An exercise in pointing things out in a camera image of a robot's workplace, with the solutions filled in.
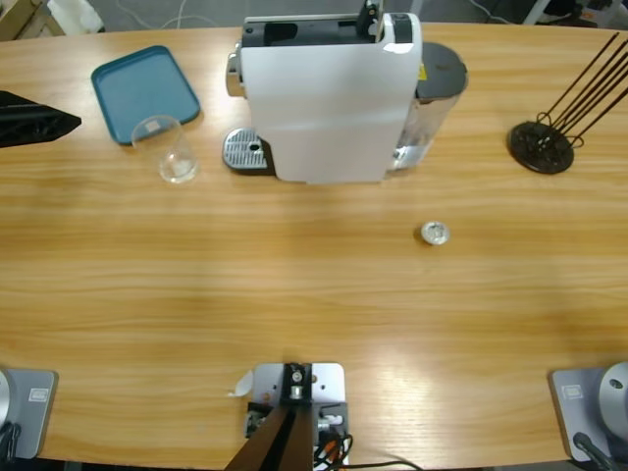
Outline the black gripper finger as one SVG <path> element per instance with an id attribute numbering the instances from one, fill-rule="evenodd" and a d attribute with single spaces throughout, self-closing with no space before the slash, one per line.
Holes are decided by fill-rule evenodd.
<path id="1" fill-rule="evenodd" d="M 54 141 L 81 125 L 73 115 L 40 114 L 34 117 L 2 117 L 1 146 L 14 147 Z"/>
<path id="2" fill-rule="evenodd" d="M 1 91 L 1 121 L 63 118 L 81 121 L 81 118 L 56 108 L 39 104 L 6 90 Z"/>

